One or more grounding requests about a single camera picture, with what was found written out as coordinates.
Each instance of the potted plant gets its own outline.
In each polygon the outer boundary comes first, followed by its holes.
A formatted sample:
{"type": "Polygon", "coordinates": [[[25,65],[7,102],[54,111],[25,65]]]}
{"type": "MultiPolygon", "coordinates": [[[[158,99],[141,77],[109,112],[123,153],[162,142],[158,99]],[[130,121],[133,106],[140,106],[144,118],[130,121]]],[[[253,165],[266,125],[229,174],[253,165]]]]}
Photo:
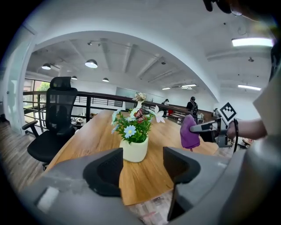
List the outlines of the potted plant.
{"type": "MultiPolygon", "coordinates": [[[[134,100],[138,102],[145,101],[146,96],[143,93],[136,94],[134,100]]],[[[112,134],[118,132],[122,140],[120,148],[123,148],[123,159],[138,163],[141,162],[147,153],[148,149],[148,132],[150,131],[152,118],[156,121],[165,122],[162,117],[164,112],[160,111],[158,106],[155,106],[155,111],[147,109],[149,114],[143,114],[140,107],[130,109],[130,115],[125,117],[121,110],[117,110],[112,115],[112,125],[116,125],[112,130],[112,134]]]]}

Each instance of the purple glove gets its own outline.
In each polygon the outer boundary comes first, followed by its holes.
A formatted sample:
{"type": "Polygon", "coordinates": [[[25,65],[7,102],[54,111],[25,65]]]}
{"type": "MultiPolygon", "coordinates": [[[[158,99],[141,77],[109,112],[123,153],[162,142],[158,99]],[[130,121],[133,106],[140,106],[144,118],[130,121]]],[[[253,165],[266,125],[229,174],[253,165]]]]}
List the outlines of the purple glove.
{"type": "Polygon", "coordinates": [[[189,128],[194,125],[196,125],[196,123],[192,115],[187,115],[180,128],[181,145],[186,149],[192,149],[200,145],[199,134],[189,131],[189,128]]]}

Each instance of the wooden floor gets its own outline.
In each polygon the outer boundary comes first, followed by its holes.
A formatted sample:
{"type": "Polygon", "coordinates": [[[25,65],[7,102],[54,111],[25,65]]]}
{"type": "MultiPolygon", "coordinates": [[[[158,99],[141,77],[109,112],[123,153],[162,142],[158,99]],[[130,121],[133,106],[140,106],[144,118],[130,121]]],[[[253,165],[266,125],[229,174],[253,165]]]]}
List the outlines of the wooden floor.
{"type": "Polygon", "coordinates": [[[21,191],[43,173],[42,163],[27,153],[27,146],[35,137],[12,131],[8,122],[0,122],[0,159],[15,190],[21,191]]]}

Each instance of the mesh chair back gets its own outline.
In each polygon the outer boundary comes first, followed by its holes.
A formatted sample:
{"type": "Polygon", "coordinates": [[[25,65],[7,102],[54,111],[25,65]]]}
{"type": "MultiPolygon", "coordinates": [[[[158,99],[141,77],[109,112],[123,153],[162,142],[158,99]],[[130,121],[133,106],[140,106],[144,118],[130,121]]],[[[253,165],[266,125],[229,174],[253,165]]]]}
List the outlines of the mesh chair back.
{"type": "Polygon", "coordinates": [[[47,90],[46,128],[58,132],[71,123],[71,112],[77,96],[77,89],[70,85],[71,77],[55,77],[47,90]]]}

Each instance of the chair headrest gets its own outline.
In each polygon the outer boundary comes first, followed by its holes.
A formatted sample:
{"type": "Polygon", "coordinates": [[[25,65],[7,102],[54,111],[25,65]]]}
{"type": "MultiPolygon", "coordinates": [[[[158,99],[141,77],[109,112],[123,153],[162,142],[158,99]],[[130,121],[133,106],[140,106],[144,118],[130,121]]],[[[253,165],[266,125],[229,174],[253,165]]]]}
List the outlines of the chair headrest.
{"type": "Polygon", "coordinates": [[[70,76],[55,77],[51,80],[50,88],[57,90],[69,90],[71,89],[70,79],[70,76]]]}

